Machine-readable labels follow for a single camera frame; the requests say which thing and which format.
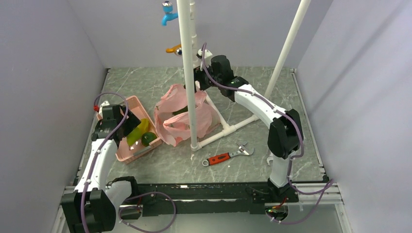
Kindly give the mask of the yellow fake fruit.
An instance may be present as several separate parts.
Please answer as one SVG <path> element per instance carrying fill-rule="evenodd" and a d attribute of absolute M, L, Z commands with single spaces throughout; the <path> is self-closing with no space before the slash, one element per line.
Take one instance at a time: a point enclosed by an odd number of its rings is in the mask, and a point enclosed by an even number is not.
<path fill-rule="evenodd" d="M 146 133 L 150 129 L 150 121 L 147 118 L 140 120 L 140 124 L 137 126 L 141 133 Z"/>

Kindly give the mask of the light green fake fruit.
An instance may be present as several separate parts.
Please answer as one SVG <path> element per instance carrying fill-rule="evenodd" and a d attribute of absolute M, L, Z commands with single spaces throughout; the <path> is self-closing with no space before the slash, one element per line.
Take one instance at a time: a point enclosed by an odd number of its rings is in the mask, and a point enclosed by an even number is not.
<path fill-rule="evenodd" d="M 133 146 L 138 140 L 141 139 L 142 135 L 144 134 L 144 131 L 141 130 L 140 128 L 136 127 L 134 128 L 127 136 L 126 136 L 126 142 L 129 147 Z"/>

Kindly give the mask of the dark green fake lime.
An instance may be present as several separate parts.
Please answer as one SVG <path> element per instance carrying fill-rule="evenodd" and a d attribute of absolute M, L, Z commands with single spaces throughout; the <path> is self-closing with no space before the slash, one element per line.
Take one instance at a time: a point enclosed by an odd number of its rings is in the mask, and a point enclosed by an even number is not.
<path fill-rule="evenodd" d="M 154 132 L 146 132 L 141 137 L 141 144 L 145 147 L 149 146 L 150 143 L 157 139 L 157 135 Z"/>

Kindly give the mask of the pink plastic bag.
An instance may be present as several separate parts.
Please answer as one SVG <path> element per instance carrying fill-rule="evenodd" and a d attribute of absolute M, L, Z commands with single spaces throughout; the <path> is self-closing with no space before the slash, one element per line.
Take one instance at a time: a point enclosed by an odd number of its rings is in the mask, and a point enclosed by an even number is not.
<path fill-rule="evenodd" d="M 216 110 L 206 102 L 207 92 L 197 90 L 195 114 L 197 137 L 203 138 L 220 124 Z M 186 89 L 182 84 L 173 84 L 154 108 L 154 123 L 158 136 L 168 145 L 177 146 L 190 138 L 189 112 L 173 116 L 172 112 L 188 105 Z"/>

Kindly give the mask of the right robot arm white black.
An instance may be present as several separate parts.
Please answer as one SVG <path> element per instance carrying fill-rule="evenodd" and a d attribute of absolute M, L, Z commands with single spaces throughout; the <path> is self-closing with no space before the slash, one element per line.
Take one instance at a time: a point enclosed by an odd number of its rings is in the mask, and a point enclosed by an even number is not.
<path fill-rule="evenodd" d="M 193 78 L 199 82 L 201 90 L 218 88 L 223 96 L 245 107 L 267 126 L 267 146 L 273 158 L 268 196 L 273 201 L 282 200 L 290 186 L 292 160 L 298 157 L 297 151 L 304 151 L 299 113 L 275 105 L 244 78 L 236 76 L 224 55 L 212 57 L 209 66 L 201 64 L 194 68 Z"/>

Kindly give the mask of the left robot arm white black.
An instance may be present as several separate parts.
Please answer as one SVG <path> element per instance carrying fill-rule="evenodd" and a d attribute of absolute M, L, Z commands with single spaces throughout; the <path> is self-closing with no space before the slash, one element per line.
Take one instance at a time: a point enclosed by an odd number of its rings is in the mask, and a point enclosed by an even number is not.
<path fill-rule="evenodd" d="M 78 184 L 61 198 L 61 206 L 71 233 L 102 233 L 114 229 L 119 208 L 125 201 L 135 203 L 140 196 L 133 176 L 115 178 L 106 188 L 111 165 L 120 142 L 140 124 L 126 105 L 101 107 L 102 118 L 91 136 L 92 149 Z"/>

